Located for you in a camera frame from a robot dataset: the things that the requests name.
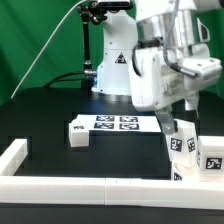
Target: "white cube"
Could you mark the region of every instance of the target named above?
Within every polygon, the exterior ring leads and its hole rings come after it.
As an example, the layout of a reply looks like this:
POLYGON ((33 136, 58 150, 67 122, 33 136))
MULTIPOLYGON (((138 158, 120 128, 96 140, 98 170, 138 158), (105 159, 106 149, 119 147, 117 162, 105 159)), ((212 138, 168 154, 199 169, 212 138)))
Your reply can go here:
POLYGON ((176 119, 178 132, 167 135, 170 161, 186 167, 196 165, 197 136, 192 122, 176 119))
POLYGON ((185 167, 177 163, 172 163, 171 180, 173 181, 198 181, 198 174, 196 166, 185 167))
POLYGON ((76 119, 69 123, 69 140, 71 147, 89 146, 89 130, 87 126, 76 119))
POLYGON ((199 136, 197 163, 201 181, 224 181, 224 137, 199 136))

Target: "white box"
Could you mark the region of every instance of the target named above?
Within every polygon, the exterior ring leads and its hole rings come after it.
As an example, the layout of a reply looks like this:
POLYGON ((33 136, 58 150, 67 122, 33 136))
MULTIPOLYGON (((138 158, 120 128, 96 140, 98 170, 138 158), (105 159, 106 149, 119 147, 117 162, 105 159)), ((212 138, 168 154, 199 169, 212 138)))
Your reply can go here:
POLYGON ((186 167, 196 165, 197 136, 192 122, 176 119, 178 132, 166 135, 170 161, 186 167))
POLYGON ((84 122, 75 119, 69 123, 69 140, 71 147, 89 146, 89 130, 84 122))
POLYGON ((199 136, 197 164, 201 181, 224 181, 224 137, 199 136))

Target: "white cable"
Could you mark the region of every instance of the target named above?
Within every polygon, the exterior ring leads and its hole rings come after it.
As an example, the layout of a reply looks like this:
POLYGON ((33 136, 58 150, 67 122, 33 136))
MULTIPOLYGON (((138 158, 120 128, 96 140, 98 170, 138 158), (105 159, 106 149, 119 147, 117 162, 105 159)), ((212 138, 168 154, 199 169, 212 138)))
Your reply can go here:
POLYGON ((63 22, 67 19, 67 17, 76 9, 76 7, 78 5, 80 5, 83 2, 86 2, 89 0, 82 0, 79 1, 77 4, 75 4, 68 12, 67 14, 62 18, 62 20, 60 21, 60 23, 57 25, 57 27, 55 28, 55 30, 53 31, 53 33, 51 34, 51 36, 49 37, 48 41, 46 42, 46 44, 44 45, 44 47, 41 49, 40 53, 37 55, 37 57, 35 58, 35 60, 33 61, 33 63, 31 64, 31 66, 29 67, 29 69, 27 70, 27 72, 25 73, 25 75, 23 76, 23 78, 21 79, 21 81, 19 82, 19 84, 17 85, 16 89, 14 90, 11 99, 13 99, 13 97, 16 95, 19 87, 22 85, 22 83, 24 82, 24 80, 26 79, 26 77, 30 74, 31 70, 33 69, 34 65, 36 64, 36 62, 38 61, 38 59, 41 57, 41 55, 43 54, 43 52, 45 51, 45 49, 47 48, 47 46, 49 45, 49 43, 51 42, 52 38, 54 37, 54 35, 57 33, 58 29, 61 27, 61 25, 63 24, 63 22))

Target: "black table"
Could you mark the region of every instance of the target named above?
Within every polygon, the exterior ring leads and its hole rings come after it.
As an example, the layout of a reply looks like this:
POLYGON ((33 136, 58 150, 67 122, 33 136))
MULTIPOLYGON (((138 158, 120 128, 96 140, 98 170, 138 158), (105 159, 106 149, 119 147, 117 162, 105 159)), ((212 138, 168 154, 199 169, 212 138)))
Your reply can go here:
MULTIPOLYGON (((224 102, 200 94, 200 135, 224 136, 224 102)), ((182 101, 173 107, 183 119, 182 101)), ((0 107, 0 150, 27 138, 29 156, 16 175, 169 179, 161 133, 91 132, 90 147, 71 148, 68 123, 78 114, 138 113, 131 103, 93 99, 82 89, 32 88, 0 107)), ((223 223, 223 211, 119 206, 1 204, 0 223, 223 223)))

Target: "white block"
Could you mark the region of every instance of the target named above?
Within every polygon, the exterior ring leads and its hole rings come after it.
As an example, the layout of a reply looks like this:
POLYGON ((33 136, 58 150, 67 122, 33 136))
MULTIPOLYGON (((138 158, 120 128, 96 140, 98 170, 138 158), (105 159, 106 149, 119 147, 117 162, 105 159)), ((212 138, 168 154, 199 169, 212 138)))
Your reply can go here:
POLYGON ((188 182, 199 181, 197 165, 193 167, 185 167, 177 163, 172 163, 171 180, 188 182))
POLYGON ((0 203, 104 205, 105 178, 0 177, 0 203))
POLYGON ((201 181, 224 181, 224 137, 199 136, 197 157, 201 181))
POLYGON ((89 130, 83 121, 75 119, 69 123, 69 140, 71 147, 89 146, 89 130))
POLYGON ((27 154, 27 140, 16 139, 0 157, 0 176, 13 176, 27 154))
POLYGON ((176 119, 178 132, 166 135, 170 161, 186 167, 196 165, 197 137, 192 122, 176 119))

